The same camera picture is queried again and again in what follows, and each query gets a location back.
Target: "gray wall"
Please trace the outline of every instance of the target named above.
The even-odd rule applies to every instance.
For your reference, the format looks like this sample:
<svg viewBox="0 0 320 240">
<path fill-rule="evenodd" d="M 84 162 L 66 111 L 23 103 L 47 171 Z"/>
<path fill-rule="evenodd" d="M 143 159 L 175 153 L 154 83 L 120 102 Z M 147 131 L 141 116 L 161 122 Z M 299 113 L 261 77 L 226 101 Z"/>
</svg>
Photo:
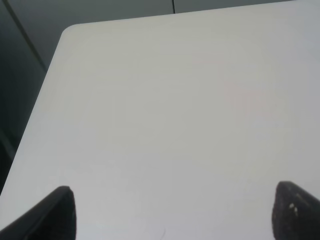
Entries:
<svg viewBox="0 0 320 240">
<path fill-rule="evenodd" d="M 0 1 L 0 130 L 8 138 L 20 141 L 44 77 L 45 71 Z"/>
<path fill-rule="evenodd" d="M 176 13 L 186 13 L 283 1 L 290 0 L 174 0 L 174 6 Z"/>
<path fill-rule="evenodd" d="M 172 0 L 8 0 L 45 65 L 74 24 L 173 13 Z"/>
</svg>

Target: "gray cabinet door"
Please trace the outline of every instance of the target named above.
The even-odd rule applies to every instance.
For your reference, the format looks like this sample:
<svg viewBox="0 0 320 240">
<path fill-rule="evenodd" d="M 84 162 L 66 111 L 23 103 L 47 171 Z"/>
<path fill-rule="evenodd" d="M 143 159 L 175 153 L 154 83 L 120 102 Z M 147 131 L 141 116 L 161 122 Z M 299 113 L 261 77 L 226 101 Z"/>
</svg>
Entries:
<svg viewBox="0 0 320 240">
<path fill-rule="evenodd" d="M 173 13 L 172 0 L 8 0 L 49 67 L 61 33 L 74 24 Z"/>
<path fill-rule="evenodd" d="M 290 0 L 174 0 L 174 7 L 176 13 L 185 13 L 284 1 Z"/>
</svg>

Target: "black object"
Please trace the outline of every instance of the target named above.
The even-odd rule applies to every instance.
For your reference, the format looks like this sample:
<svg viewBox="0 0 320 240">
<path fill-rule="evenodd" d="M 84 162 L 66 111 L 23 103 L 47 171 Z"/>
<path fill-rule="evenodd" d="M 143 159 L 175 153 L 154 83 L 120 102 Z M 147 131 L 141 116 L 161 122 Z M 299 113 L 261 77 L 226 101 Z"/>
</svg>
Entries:
<svg viewBox="0 0 320 240">
<path fill-rule="evenodd" d="M 4 188 L 11 164 L 12 160 L 0 141 L 0 195 Z"/>
<path fill-rule="evenodd" d="M 76 231 L 74 194 L 60 186 L 0 231 L 0 240 L 75 240 Z"/>
<path fill-rule="evenodd" d="M 293 182 L 279 182 L 272 228 L 276 240 L 320 240 L 320 201 Z"/>
</svg>

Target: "white table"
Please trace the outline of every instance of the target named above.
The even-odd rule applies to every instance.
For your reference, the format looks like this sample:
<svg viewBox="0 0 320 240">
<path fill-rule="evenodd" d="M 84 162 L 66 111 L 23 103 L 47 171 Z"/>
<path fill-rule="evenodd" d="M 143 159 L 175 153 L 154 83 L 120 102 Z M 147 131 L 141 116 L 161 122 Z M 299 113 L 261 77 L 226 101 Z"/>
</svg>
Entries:
<svg viewBox="0 0 320 240">
<path fill-rule="evenodd" d="M 0 228 L 60 185 L 78 240 L 271 240 L 278 181 L 320 197 L 320 5 L 64 31 L 0 197 Z"/>
</svg>

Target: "white tabletop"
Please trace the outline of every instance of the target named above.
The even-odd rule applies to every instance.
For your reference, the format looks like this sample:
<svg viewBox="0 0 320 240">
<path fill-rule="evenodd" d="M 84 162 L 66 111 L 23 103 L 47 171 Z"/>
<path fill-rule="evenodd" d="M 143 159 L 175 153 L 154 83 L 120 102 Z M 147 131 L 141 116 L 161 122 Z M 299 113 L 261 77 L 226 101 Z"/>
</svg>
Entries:
<svg viewBox="0 0 320 240">
<path fill-rule="evenodd" d="M 320 198 L 320 5 L 297 0 L 64 31 L 0 197 L 60 185 L 78 240 L 271 240 L 278 181 Z"/>
</svg>

